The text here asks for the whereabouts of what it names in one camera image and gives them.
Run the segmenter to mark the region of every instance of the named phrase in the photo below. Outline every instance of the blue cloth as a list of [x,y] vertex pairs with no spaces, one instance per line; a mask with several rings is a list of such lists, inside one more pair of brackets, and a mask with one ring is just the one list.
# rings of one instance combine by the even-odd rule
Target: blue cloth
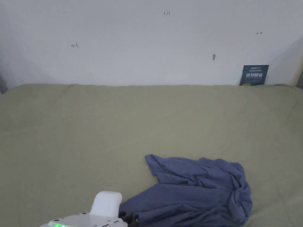
[[239,163],[145,159],[158,184],[120,205],[121,211],[139,215],[140,227],[238,227],[247,222],[251,190]]

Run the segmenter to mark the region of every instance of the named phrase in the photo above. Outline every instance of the white plastic part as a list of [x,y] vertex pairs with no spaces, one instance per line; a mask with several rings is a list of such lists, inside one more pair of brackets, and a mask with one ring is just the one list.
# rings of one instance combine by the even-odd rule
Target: white plastic part
[[118,218],[122,195],[119,192],[99,192],[94,200],[90,214]]
[[41,227],[127,227],[119,216],[122,195],[118,192],[99,192],[90,213],[51,220]]

